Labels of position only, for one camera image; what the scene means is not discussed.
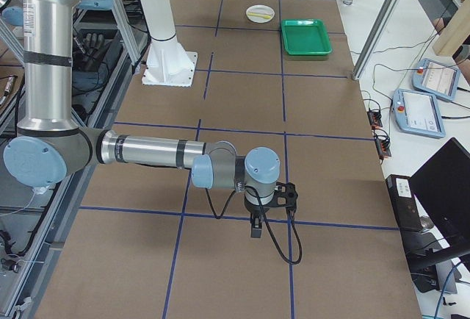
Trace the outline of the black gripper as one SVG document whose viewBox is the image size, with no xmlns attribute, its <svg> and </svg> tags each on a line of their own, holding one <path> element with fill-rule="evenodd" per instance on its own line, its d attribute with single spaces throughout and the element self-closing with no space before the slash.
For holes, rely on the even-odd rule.
<svg viewBox="0 0 470 319">
<path fill-rule="evenodd" d="M 263 214 L 268 212 L 272 208 L 271 203 L 265 204 L 263 207 L 260 207 L 259 204 L 253 204 L 245 198 L 244 204 L 245 208 L 250 213 L 250 236 L 252 238 L 261 237 Z"/>
</svg>

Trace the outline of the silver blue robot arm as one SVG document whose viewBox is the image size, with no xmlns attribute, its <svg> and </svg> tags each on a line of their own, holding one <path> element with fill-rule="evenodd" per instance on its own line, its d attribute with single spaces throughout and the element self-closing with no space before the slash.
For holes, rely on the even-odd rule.
<svg viewBox="0 0 470 319">
<path fill-rule="evenodd" d="M 239 156 L 228 142 L 118 135 L 73 121 L 73 13 L 82 1 L 113 3 L 23 0 L 26 113 L 3 153 L 8 172 L 22 184 L 45 187 L 97 164 L 186 169 L 196 187 L 244 193 L 251 234 L 259 237 L 269 225 L 267 210 L 280 194 L 280 162 L 273 150 L 258 147 Z"/>
</svg>

